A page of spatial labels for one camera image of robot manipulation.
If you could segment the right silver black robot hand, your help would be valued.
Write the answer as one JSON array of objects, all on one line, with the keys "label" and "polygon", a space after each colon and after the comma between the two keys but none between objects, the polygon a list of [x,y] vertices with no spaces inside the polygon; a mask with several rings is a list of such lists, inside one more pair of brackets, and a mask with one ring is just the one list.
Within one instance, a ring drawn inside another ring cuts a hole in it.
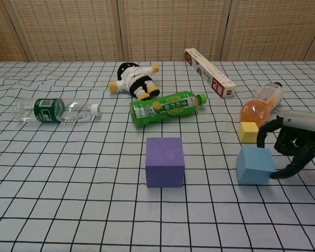
[{"label": "right silver black robot hand", "polygon": [[261,126],[257,146],[265,147],[267,133],[280,130],[275,150],[293,159],[284,169],[275,171],[271,179],[290,178],[299,173],[315,157],[315,112],[285,110],[275,119]]}]

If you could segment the yellow foam cube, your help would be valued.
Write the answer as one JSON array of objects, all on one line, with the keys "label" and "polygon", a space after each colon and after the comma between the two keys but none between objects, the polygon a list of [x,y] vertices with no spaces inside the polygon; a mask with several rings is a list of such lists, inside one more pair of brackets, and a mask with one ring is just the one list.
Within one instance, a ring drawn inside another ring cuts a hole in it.
[{"label": "yellow foam cube", "polygon": [[240,122],[237,135],[241,143],[257,143],[257,124],[254,122]]}]

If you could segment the blue foam cube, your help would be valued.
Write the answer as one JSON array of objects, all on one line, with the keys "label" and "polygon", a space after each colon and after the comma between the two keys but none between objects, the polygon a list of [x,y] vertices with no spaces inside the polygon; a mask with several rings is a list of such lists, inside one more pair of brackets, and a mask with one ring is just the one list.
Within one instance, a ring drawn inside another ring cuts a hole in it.
[{"label": "blue foam cube", "polygon": [[243,146],[236,159],[239,184],[266,185],[275,172],[269,149]]}]

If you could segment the purple foam cube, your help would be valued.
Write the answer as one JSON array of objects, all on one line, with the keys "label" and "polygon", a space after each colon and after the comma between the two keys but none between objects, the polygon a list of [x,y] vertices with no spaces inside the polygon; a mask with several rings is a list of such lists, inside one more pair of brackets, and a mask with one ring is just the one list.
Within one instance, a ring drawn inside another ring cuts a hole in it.
[{"label": "purple foam cube", "polygon": [[182,187],[185,161],[181,138],[147,138],[147,187]]}]

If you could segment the orange drink bottle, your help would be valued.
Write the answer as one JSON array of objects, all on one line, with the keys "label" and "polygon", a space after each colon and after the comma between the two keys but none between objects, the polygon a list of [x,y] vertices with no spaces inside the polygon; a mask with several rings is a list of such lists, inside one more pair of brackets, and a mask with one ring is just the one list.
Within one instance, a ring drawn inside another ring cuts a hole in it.
[{"label": "orange drink bottle", "polygon": [[272,82],[262,86],[253,99],[243,105],[240,111],[241,122],[254,122],[260,128],[270,118],[272,110],[281,102],[282,85]]}]

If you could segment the long white red box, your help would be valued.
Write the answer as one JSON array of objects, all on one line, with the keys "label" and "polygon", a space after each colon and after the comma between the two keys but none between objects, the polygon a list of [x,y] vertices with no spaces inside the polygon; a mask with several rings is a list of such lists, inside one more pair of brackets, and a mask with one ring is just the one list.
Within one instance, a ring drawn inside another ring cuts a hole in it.
[{"label": "long white red box", "polygon": [[184,50],[185,61],[216,92],[220,98],[235,95],[236,85],[195,48]]}]

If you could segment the green tea bottle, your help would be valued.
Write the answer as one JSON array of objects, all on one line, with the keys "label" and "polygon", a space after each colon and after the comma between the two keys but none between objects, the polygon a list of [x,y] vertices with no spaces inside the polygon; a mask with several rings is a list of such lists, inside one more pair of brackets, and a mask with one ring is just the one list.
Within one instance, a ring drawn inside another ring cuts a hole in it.
[{"label": "green tea bottle", "polygon": [[134,126],[141,127],[150,122],[192,114],[206,101],[205,94],[182,91],[152,100],[135,101],[130,103],[129,108]]}]

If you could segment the black white plush doll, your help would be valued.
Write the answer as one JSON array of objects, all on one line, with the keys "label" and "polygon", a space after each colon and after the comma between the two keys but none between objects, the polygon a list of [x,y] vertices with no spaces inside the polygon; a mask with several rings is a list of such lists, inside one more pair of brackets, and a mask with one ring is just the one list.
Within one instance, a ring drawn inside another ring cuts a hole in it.
[{"label": "black white plush doll", "polygon": [[152,80],[152,75],[159,71],[158,65],[140,67],[134,62],[122,63],[117,71],[117,81],[110,81],[110,93],[127,91],[139,101],[149,100],[160,94],[160,89]]}]

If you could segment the blue checkered tablecloth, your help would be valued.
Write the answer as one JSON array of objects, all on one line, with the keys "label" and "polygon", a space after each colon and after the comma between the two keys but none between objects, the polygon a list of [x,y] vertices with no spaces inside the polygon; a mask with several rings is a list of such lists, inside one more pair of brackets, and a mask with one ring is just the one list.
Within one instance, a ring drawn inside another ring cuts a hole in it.
[{"label": "blue checkered tablecloth", "polygon": [[[315,112],[315,61],[217,61],[235,84],[221,99],[184,61],[160,61],[162,95],[204,93],[189,116],[136,128],[118,62],[0,62],[0,252],[315,251],[315,158],[299,174],[241,185],[239,112],[258,88],[283,87],[273,111]],[[97,103],[91,121],[23,122],[18,99]],[[147,187],[147,138],[181,138],[182,187]]]}]

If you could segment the clear water bottle green label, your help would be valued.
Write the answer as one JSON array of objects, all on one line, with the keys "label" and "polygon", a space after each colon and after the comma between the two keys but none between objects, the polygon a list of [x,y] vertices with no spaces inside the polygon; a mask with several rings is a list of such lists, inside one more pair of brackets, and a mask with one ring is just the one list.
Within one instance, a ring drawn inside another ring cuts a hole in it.
[{"label": "clear water bottle green label", "polygon": [[91,121],[101,115],[99,104],[74,98],[24,98],[13,105],[15,119],[23,122]]}]

